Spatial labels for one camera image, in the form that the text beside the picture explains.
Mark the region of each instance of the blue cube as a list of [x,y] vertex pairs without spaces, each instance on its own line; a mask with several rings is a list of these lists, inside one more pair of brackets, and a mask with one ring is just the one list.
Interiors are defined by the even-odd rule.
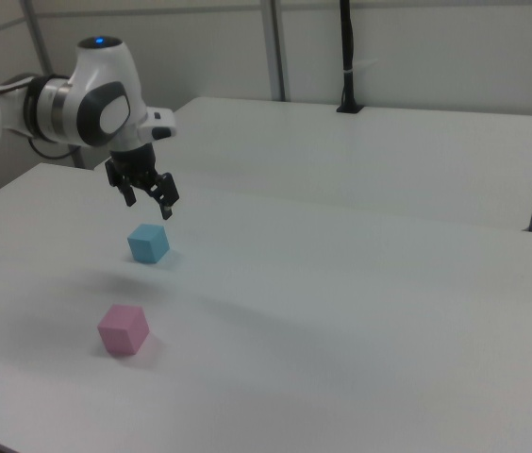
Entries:
[[170,249],[165,228],[161,225],[142,224],[127,237],[134,260],[156,263]]

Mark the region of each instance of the white table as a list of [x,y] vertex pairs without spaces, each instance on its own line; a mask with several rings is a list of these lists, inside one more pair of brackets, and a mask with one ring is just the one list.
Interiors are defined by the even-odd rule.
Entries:
[[[0,191],[0,445],[72,452],[532,452],[532,233],[178,179],[173,250],[105,175]],[[152,330],[116,360],[113,303]]]
[[198,98],[160,170],[240,193],[528,228],[532,117]]

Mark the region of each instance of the foam cube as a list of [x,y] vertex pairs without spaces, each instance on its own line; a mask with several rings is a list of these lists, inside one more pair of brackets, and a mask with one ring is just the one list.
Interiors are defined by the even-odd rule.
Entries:
[[134,260],[156,263],[170,249],[165,228],[161,225],[142,224],[127,237]]
[[129,356],[141,348],[149,325],[142,307],[113,305],[98,324],[98,332],[108,352]]

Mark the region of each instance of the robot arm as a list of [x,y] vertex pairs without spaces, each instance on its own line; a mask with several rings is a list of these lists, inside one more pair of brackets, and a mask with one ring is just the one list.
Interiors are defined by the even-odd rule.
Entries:
[[164,219],[178,199],[172,175],[155,169],[152,142],[175,135],[169,109],[148,108],[127,46],[116,38],[88,38],[77,46],[71,78],[23,76],[0,86],[3,128],[51,143],[103,146],[108,181],[136,202],[132,187],[153,197]]

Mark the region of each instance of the black cable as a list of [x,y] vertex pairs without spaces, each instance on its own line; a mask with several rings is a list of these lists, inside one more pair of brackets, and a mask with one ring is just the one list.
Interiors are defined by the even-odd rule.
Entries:
[[7,92],[14,92],[16,90],[19,90],[21,88],[27,88],[29,86],[28,83],[24,83],[23,85],[15,85],[13,87],[10,87],[10,88],[5,88],[4,90],[0,90],[0,95],[1,94],[6,94]]
[[71,155],[75,154],[77,151],[79,151],[79,150],[81,149],[81,146],[76,146],[74,149],[72,149],[72,150],[69,151],[68,153],[61,154],[60,156],[46,156],[45,154],[43,154],[43,152],[41,152],[38,148],[36,148],[36,145],[33,144],[33,139],[28,139],[27,141],[29,142],[29,146],[31,146],[31,149],[33,149],[33,151],[34,151],[38,156],[40,156],[41,158],[44,158],[44,159],[48,159],[48,160],[61,160],[61,159],[67,159],[67,158],[69,158]]

